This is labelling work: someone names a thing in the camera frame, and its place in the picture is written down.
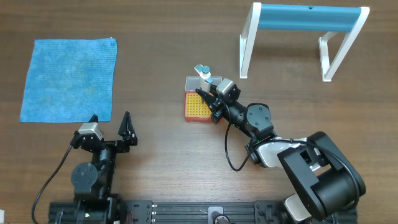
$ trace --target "brown wooden surface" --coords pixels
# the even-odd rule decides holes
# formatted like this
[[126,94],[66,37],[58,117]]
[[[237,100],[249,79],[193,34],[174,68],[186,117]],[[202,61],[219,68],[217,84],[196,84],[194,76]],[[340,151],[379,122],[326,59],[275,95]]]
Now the brown wooden surface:
[[[267,103],[285,138],[324,131],[362,175],[367,194],[360,223],[395,223],[398,198],[398,2],[391,0],[269,3],[369,6],[368,21],[331,83],[322,83],[321,32],[262,30],[249,68],[238,73],[239,33],[252,1],[0,1],[0,209],[6,221],[29,223],[37,192],[58,165],[80,124],[20,123],[35,39],[118,40],[113,113],[101,123],[117,137],[126,110],[139,145],[118,156],[113,192],[163,202],[252,202],[293,193],[284,171],[249,163],[233,172],[224,155],[226,123],[186,123],[185,77],[198,64],[234,80],[240,102]],[[342,36],[333,39],[335,54]],[[236,166],[248,139],[232,129]],[[45,190],[36,217],[51,201],[70,201],[72,169],[90,161],[73,150]]]

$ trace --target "cable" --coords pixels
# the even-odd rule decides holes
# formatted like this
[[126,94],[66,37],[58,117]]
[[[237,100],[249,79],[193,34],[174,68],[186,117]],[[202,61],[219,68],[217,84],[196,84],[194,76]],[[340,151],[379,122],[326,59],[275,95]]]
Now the cable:
[[63,158],[62,158],[60,164],[59,164],[58,167],[55,169],[54,173],[52,173],[52,175],[50,176],[50,178],[44,183],[43,187],[42,187],[42,188],[40,189],[40,191],[39,191],[39,194],[37,194],[36,200],[35,200],[35,202],[33,203],[33,206],[32,206],[32,220],[33,220],[33,222],[34,222],[35,224],[39,224],[39,223],[37,222],[37,220],[35,219],[35,208],[36,208],[37,202],[39,201],[39,198],[40,198],[40,196],[42,195],[42,193],[43,193],[45,187],[50,183],[50,181],[53,179],[53,177],[55,176],[55,174],[57,174],[57,172],[61,169],[61,166],[62,166],[62,164],[65,162],[65,159],[67,158],[67,156],[68,156],[68,154],[69,154],[69,152],[70,152],[71,149],[72,149],[72,146],[69,146],[69,148],[68,148],[68,150],[66,151],[65,155],[63,156]]
[[332,153],[331,151],[325,149],[324,147],[319,146],[318,144],[312,143],[312,142],[308,142],[308,141],[300,141],[300,140],[286,140],[286,139],[273,139],[272,141],[274,142],[284,142],[284,143],[299,143],[299,144],[304,144],[307,146],[311,146],[314,148],[319,149],[321,152],[328,154],[329,156],[331,156],[332,158],[336,159],[344,168],[345,170],[348,172],[349,176],[351,177],[351,180],[354,182],[354,186],[355,186],[355,194],[356,194],[356,198],[354,200],[354,203],[352,204],[352,206],[350,208],[347,208],[345,210],[351,210],[351,209],[355,209],[358,202],[359,202],[359,184],[358,181],[356,180],[356,178],[354,177],[354,174],[351,172],[351,170],[348,168],[348,166],[334,153]]
[[229,166],[231,167],[231,169],[235,172],[240,171],[244,165],[246,164],[246,162],[248,161],[248,159],[250,158],[250,155],[254,152],[254,150],[256,150],[256,148],[253,148],[253,144],[256,141],[256,137],[253,135],[253,133],[251,133],[251,139],[250,139],[250,143],[249,143],[249,152],[248,155],[246,156],[246,158],[243,160],[241,166],[239,168],[235,168],[234,165],[232,165],[231,160],[229,159],[229,155],[228,155],[228,146],[227,146],[227,140],[228,140],[228,132],[229,129],[231,127],[231,112],[229,111],[229,108],[226,104],[224,104],[224,107],[226,108],[227,112],[228,112],[228,127],[226,128],[225,131],[225,142],[224,142],[224,146],[225,146],[225,156],[226,156],[226,160],[228,161]]

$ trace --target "white and blue rack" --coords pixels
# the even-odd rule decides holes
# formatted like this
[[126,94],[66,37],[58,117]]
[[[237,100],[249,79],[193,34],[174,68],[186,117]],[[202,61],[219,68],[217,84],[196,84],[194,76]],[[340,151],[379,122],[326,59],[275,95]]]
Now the white and blue rack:
[[[328,7],[261,4],[250,8],[240,36],[239,76],[248,78],[248,70],[258,29],[325,31],[319,38],[322,81],[330,82],[349,48],[368,18],[368,7]],[[329,63],[328,40],[346,33],[334,61]]]

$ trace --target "white frame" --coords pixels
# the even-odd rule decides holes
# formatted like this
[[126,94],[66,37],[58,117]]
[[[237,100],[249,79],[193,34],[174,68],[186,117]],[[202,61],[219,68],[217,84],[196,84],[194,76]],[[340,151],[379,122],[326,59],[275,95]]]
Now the white frame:
[[[328,40],[334,37],[337,32],[327,32],[323,37],[319,38],[318,41],[323,82],[330,82],[331,78],[333,78],[337,68],[340,66],[340,63],[343,61],[349,48],[352,46],[355,38],[361,31],[363,24],[368,18],[369,12],[369,7],[361,7],[361,13],[358,20],[355,22],[351,32],[346,34],[331,65],[329,63]],[[246,18],[246,22],[244,23],[242,34],[239,36],[239,77],[242,79],[248,78],[249,64],[259,26],[260,14],[261,3],[254,2]]]

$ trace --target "blue towel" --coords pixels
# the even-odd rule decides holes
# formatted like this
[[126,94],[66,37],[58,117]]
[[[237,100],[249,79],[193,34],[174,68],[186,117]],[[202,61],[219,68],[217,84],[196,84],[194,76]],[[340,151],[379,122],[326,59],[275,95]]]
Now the blue towel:
[[116,39],[36,40],[21,122],[110,121]]

